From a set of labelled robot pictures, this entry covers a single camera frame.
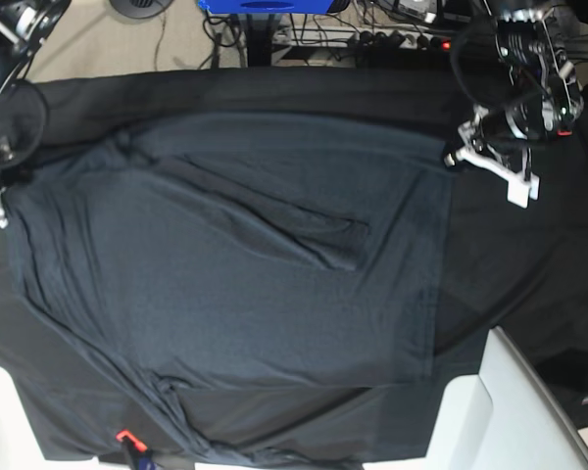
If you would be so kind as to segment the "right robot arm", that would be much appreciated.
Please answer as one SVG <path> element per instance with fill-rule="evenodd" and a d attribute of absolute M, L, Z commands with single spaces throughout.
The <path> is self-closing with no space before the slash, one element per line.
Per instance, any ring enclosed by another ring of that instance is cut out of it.
<path fill-rule="evenodd" d="M 43 94 L 25 78 L 22 70 L 32 65 L 35 55 L 70 7 L 69 1 L 0 1 L 0 98 L 9 91 L 28 89 L 39 110 L 39 129 L 23 144 L 0 134 L 0 228 L 8 226 L 2 204 L 6 191 L 1 177 L 20 166 L 38 149 L 48 122 L 49 109 Z"/>

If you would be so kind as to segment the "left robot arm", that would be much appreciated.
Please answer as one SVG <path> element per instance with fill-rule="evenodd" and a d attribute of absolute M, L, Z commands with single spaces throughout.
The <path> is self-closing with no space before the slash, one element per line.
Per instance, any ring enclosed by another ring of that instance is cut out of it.
<path fill-rule="evenodd" d="M 584 109 L 574 63 L 565 50 L 552 1 L 485 1 L 478 16 L 454 37 L 450 64 L 473 104 L 473 116 L 458 128 L 463 145 L 448 154 L 448 167 L 469 164 L 507 183 L 510 203 L 526 208 L 539 197 L 540 178 L 532 154 L 571 135 Z M 466 83 L 461 53 L 478 32 L 489 29 L 512 96 L 493 103 L 475 96 Z"/>

